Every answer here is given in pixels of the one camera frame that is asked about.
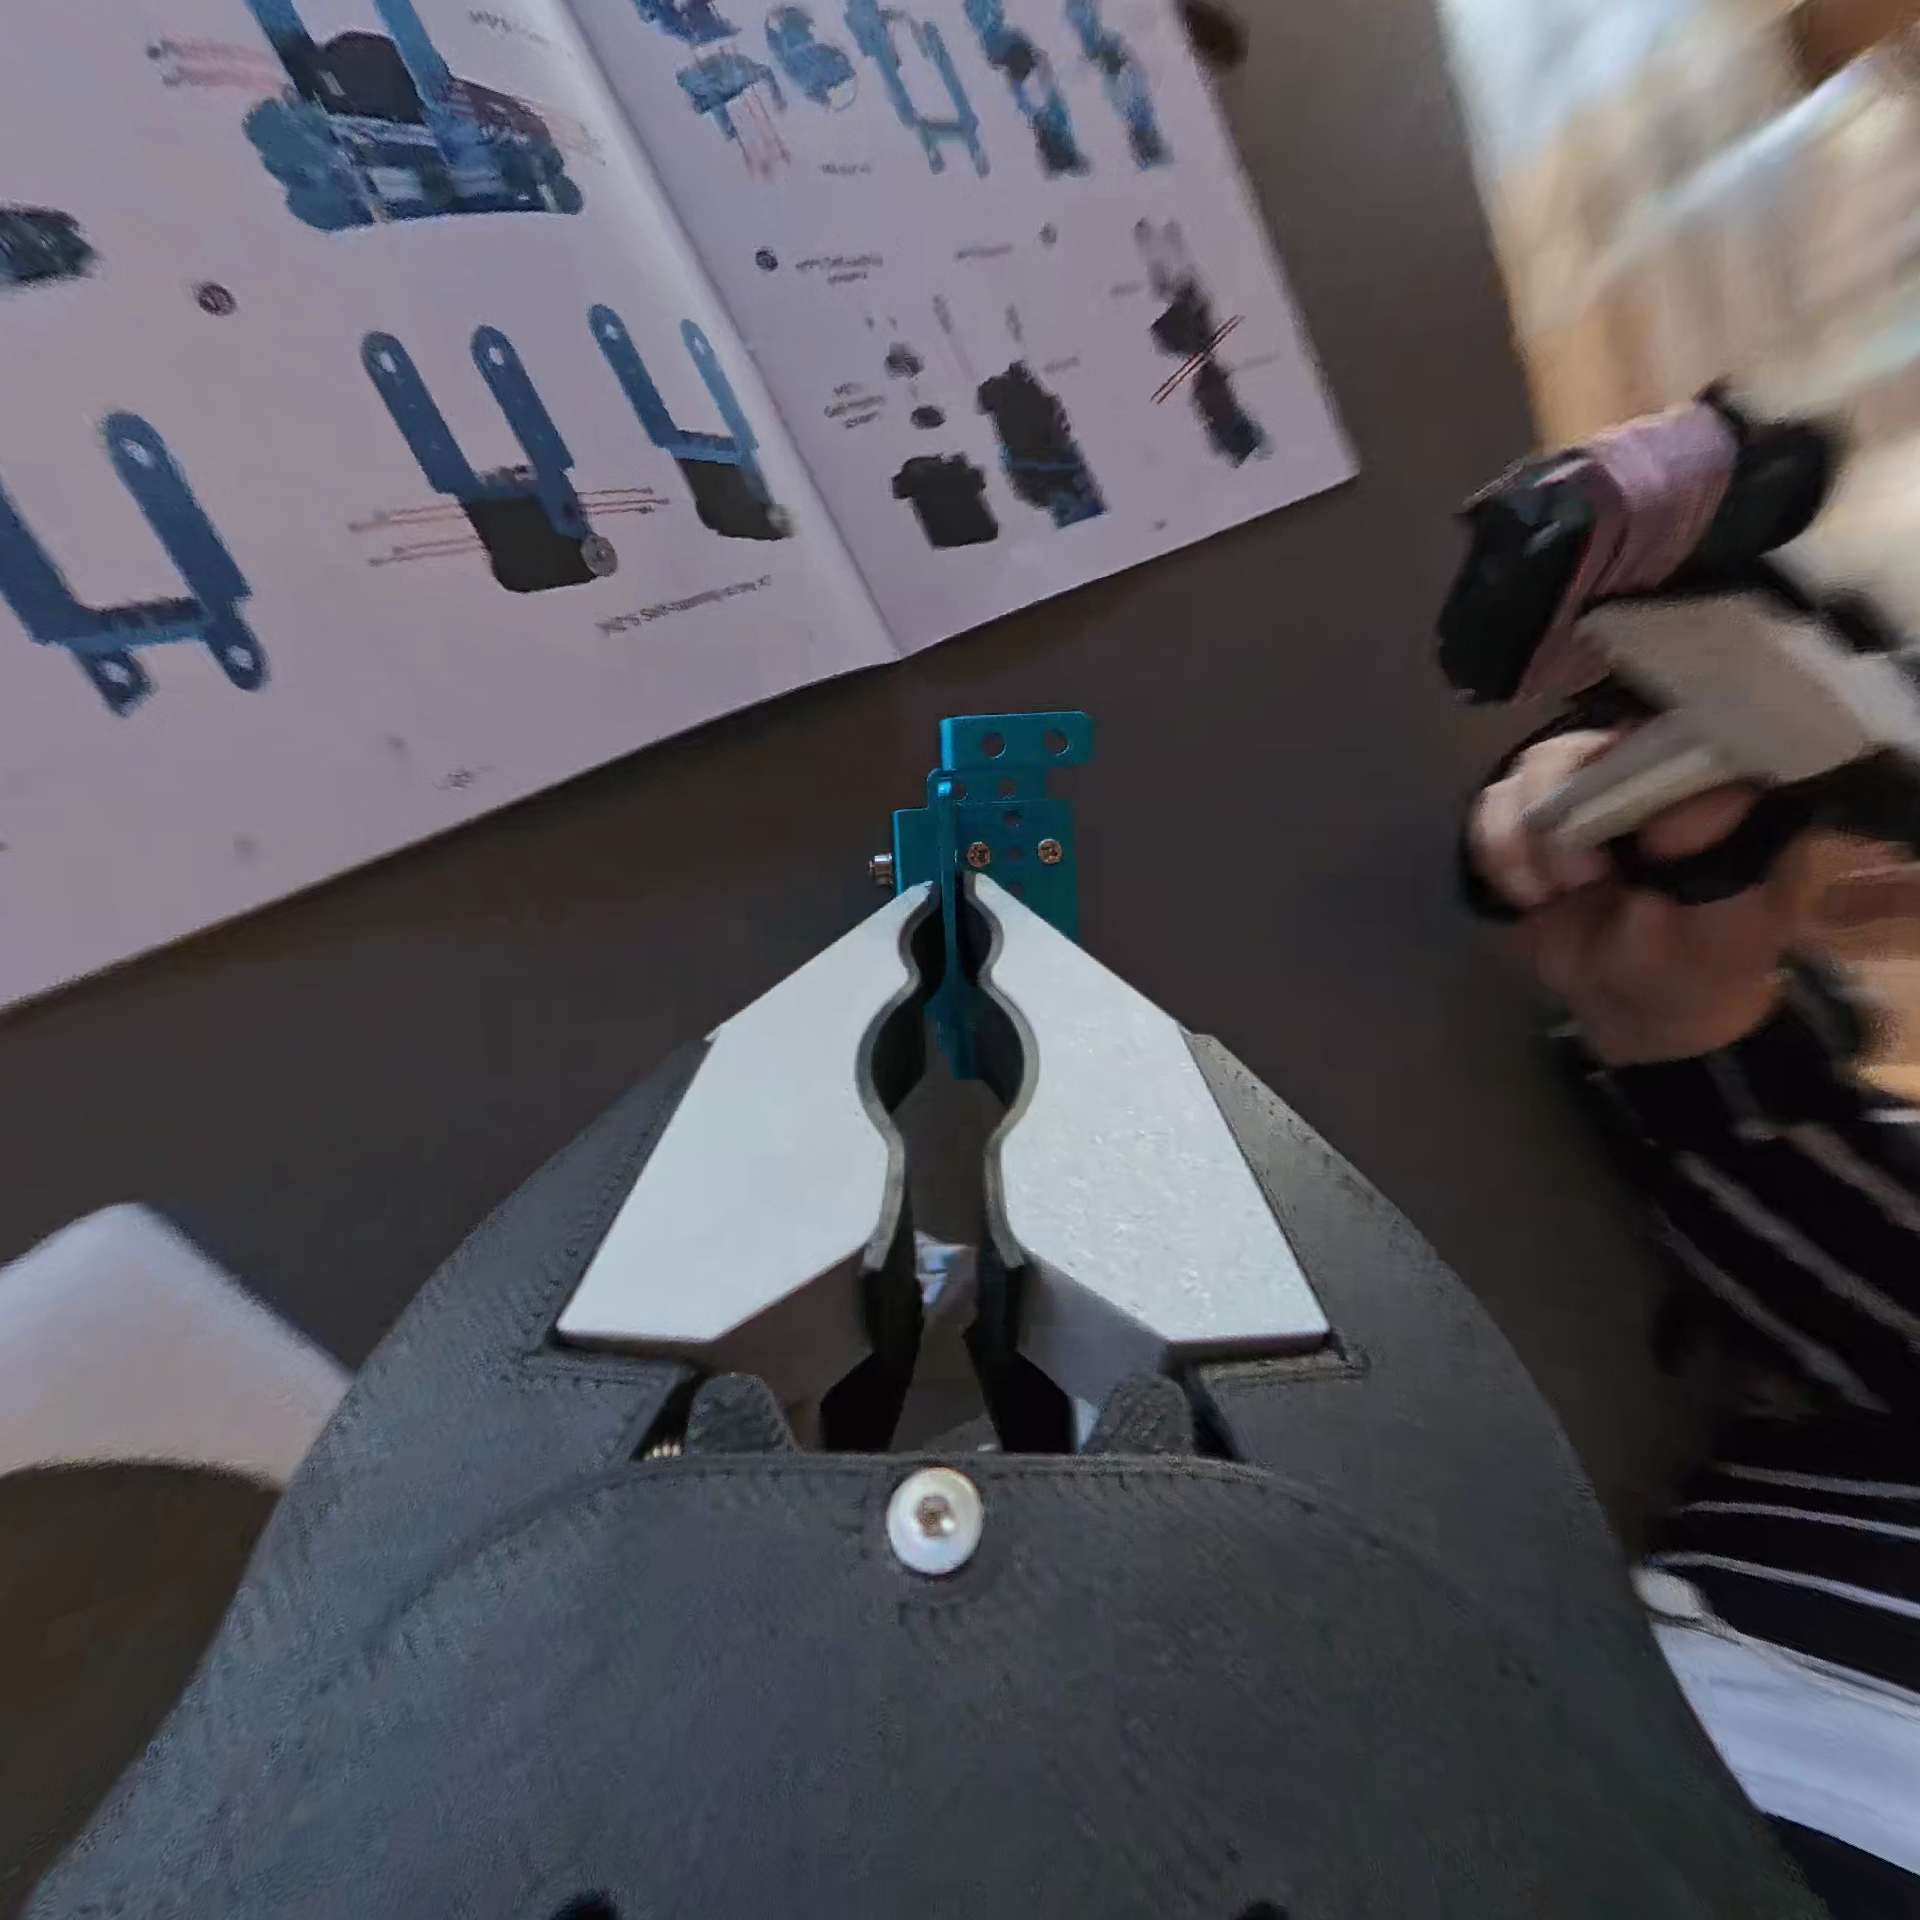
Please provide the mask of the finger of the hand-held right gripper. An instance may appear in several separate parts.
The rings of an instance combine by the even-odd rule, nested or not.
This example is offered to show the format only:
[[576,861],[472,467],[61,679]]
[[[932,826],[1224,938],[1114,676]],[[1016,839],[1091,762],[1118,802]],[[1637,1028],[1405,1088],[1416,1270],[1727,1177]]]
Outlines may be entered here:
[[1806,776],[1806,753],[1786,734],[1709,726],[1703,716],[1651,716],[1593,731],[1602,749],[1528,804],[1528,832],[1564,846],[1599,846],[1715,788],[1784,786]]
[[1617,600],[1572,635],[1651,705],[1708,726],[1786,736],[1793,784],[1888,758],[1918,762],[1915,681],[1891,653],[1858,652],[1823,620],[1753,594]]

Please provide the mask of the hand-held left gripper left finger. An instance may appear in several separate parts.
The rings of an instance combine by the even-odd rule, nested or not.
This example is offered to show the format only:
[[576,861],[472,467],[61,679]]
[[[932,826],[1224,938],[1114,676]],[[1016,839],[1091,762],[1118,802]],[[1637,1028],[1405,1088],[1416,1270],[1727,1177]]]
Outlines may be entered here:
[[889,1450],[923,1331],[898,1111],[937,977],[921,882],[716,1026],[557,1342],[749,1375],[828,1452]]

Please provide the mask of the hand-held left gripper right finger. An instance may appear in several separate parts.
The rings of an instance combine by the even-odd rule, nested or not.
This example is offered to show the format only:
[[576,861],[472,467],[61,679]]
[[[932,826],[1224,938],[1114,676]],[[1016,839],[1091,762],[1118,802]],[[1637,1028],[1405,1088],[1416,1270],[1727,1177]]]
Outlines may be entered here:
[[1005,884],[972,876],[982,1158],[968,1352],[1009,1453],[1078,1452],[1114,1387],[1321,1368],[1331,1320],[1194,1035]]

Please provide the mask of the black servo with striped cable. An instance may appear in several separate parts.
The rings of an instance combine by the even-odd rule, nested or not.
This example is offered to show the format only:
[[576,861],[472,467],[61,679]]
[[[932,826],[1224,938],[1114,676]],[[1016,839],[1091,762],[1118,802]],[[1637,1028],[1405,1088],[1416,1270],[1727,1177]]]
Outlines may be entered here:
[[1478,708],[1572,696],[1607,670],[1578,635],[1602,606],[1781,588],[1772,557],[1823,509],[1837,421],[1762,415],[1724,381],[1525,453],[1457,514],[1437,665]]

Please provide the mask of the blue metal bracket assembly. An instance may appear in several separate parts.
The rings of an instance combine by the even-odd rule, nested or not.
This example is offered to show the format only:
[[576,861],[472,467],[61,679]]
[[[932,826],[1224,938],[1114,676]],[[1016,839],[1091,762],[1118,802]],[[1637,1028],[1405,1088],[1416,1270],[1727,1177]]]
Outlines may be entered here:
[[941,718],[923,802],[895,809],[889,844],[869,855],[876,887],[894,895],[926,884],[936,895],[941,956],[926,1014],[960,1082],[989,1083],[1008,1050],[982,985],[993,931],[977,882],[996,884],[1068,940],[1080,933],[1076,819],[1051,782],[1090,762],[1091,748],[1091,716],[1082,709]]

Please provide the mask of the dark desk with wooden edge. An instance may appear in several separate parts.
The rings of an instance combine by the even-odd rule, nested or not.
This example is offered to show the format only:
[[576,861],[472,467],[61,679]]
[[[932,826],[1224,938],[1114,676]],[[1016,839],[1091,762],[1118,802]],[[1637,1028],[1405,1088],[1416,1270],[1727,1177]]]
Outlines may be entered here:
[[[1644,1261],[1451,891],[1501,740],[1428,630],[1530,438],[1428,3],[1247,3],[1224,84],[1347,489],[617,762],[4,1031],[4,1254],[149,1197],[361,1362],[69,1916],[1727,1916],[1766,1854],[1604,1507]],[[855,918],[941,713],[1090,708],[1094,956],[1187,1026],[1343,1354],[1191,1452],[641,1460],[676,1387],[460,1338],[561,1277],[674,1058]]]

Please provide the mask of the person's right hand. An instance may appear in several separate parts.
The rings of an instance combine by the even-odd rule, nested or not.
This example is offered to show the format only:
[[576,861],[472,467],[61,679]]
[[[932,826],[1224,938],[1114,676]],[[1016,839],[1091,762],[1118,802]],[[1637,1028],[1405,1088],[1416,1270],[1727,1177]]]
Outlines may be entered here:
[[1801,832],[1733,897],[1690,905],[1629,885],[1606,852],[1525,823],[1621,738],[1578,730],[1525,746],[1471,804],[1467,857],[1518,911],[1509,941],[1599,1062],[1681,1062],[1738,1043],[1778,1010],[1818,889],[1820,836]]

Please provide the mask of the person's striped black shirt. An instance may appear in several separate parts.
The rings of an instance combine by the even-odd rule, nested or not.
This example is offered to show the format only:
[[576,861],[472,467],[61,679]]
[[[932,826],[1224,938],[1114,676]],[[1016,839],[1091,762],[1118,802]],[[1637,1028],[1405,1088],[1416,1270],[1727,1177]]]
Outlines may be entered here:
[[1915,1916],[1915,1107],[1800,962],[1748,1035],[1561,1071],[1666,1279],[1653,1354],[1697,1445],[1636,1590],[1717,1758],[1832,1916]]

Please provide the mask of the white foam square with hole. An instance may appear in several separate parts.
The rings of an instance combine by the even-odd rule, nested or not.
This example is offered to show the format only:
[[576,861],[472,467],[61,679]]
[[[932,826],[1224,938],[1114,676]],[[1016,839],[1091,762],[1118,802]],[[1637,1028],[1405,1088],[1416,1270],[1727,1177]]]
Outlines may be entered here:
[[173,1467],[279,1494],[347,1386],[146,1205],[90,1211],[2,1266],[2,1476]]

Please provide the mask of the open instruction booklet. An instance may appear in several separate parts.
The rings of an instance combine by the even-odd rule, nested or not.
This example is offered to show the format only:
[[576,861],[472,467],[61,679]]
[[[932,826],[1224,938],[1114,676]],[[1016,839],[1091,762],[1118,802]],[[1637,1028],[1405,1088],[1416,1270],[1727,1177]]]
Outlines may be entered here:
[[2,40],[5,1010],[1356,472],[1187,3]]

